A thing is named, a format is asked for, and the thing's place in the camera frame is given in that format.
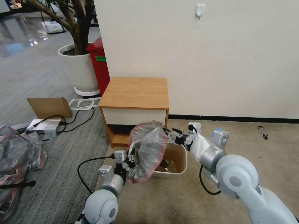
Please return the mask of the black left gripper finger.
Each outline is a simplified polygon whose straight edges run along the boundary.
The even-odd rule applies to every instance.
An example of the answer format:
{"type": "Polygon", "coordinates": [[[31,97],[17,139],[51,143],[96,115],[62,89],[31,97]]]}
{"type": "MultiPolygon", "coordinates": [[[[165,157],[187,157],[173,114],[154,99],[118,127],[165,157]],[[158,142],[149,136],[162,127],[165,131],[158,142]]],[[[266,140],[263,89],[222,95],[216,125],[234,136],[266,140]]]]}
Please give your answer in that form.
{"type": "Polygon", "coordinates": [[[127,151],[127,154],[126,154],[127,161],[129,161],[129,162],[135,161],[135,149],[136,149],[135,144],[131,144],[129,147],[129,150],[127,151]]]}
{"type": "Polygon", "coordinates": [[[127,164],[129,166],[129,168],[135,168],[136,166],[138,166],[140,163],[139,157],[137,156],[133,156],[133,157],[129,157],[127,164]]]}

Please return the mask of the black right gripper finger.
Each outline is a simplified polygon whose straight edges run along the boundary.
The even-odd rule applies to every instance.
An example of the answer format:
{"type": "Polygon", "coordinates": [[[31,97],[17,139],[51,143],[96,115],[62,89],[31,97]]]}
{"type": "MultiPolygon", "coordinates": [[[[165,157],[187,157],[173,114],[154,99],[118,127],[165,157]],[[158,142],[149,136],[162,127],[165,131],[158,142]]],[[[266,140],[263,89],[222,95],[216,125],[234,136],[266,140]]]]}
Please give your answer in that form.
{"type": "Polygon", "coordinates": [[[163,127],[163,130],[165,132],[165,134],[167,135],[169,141],[173,142],[173,143],[179,143],[179,133],[174,131],[174,130],[169,130],[165,127],[163,127]]]}
{"type": "Polygon", "coordinates": [[[188,137],[188,133],[176,128],[172,128],[172,134],[175,135],[176,137],[188,137]]]}

